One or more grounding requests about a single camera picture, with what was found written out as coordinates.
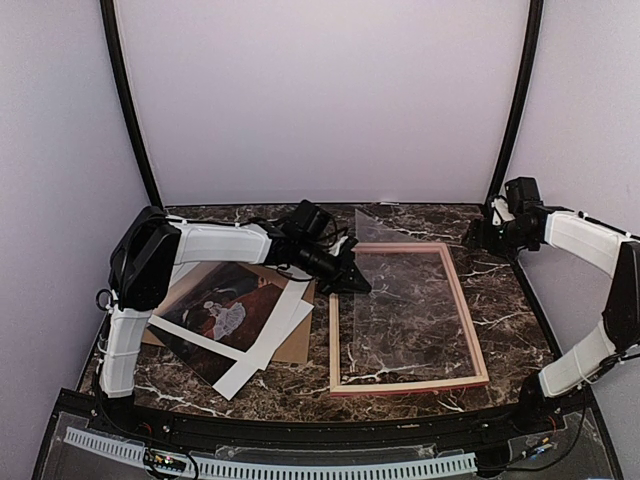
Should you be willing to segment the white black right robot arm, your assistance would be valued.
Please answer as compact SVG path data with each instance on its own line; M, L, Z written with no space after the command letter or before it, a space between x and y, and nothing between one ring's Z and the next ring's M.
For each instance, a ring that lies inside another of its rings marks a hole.
M585 391L621 363L639 354L639 237L582 210L543 201L533 177L508 181L489 195L481 218L473 221L465 246L482 249L519 266L521 255L540 252L540 268L553 276L548 296L553 322L565 340L562 354L523 381L510 424L534 432L563 402Z

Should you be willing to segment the white photo mat board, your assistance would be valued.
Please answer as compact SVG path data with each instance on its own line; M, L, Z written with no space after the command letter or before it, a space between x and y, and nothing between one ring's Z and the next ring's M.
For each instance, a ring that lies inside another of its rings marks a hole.
M187 273L193 270L195 267L199 266L204 262L198 263L196 265L189 265L181 268L178 271L178 278L172 282L172 287L179 280L181 280ZM276 272L276 270L271 268L266 268L271 272ZM291 317L298 306L300 300L302 299L307 285L305 283L300 282L290 282L287 278L284 277L287 281L286 287L279 298L274 310L272 311L262 333L259 335L258 340L269 340L270 343L274 343L274 346L270 346L268 348L268 353L266 354L266 359L270 361L271 356L275 349L279 347L279 345L283 342L283 332ZM158 307L152 315L156 315L156 311L160 309Z

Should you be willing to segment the light wooden picture frame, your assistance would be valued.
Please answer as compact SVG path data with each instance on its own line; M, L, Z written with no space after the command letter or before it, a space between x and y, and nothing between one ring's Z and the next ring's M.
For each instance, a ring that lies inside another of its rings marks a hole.
M374 246L367 244L358 245L355 249L359 253L383 253L391 250L389 244ZM453 258L453 268L457 275ZM441 391L452 389L464 389L467 387L484 386L489 381L489 374L483 358L478 336L473 325L471 314L464 297L459 281L454 281L455 296L459 302L462 320L465 323L465 333L469 342L476 374L471 377L453 378L435 381L409 381L381 383L376 382L372 375L354 375L349 372L350 361L347 358L347 345L352 336L353 320L345 312L345 307L353 303L357 295L346 294L332 295L329 298L329 390L333 396L358 396L358 395L392 395L405 393L423 393L428 391Z

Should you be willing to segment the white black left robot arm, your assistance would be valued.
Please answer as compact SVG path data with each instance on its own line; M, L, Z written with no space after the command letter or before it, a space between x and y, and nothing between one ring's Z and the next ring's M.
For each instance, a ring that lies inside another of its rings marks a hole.
M274 220L198 222L147 206L137 215L111 254L107 306L110 327L98 375L108 401L101 417L120 436L141 427L140 412L124 399L134 391L134 369L143 332L167 296L179 268L205 261L266 267L295 267L317 283L324 295L367 294L371 290L355 263L358 241L326 227L331 214L308 200Z

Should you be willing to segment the clear acrylic sheet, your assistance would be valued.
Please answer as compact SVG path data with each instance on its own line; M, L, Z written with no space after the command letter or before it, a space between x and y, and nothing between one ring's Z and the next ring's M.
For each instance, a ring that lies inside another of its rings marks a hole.
M448 246L414 239L360 210L355 227L361 247L385 243L391 250L356 255L372 290L345 307L353 320L349 372L381 383L474 376Z

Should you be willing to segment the dark painting photo print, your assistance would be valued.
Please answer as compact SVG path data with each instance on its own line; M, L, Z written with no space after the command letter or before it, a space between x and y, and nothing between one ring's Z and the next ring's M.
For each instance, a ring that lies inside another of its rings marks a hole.
M247 352L258 340L287 281L259 266L204 262L169 289L161 319Z

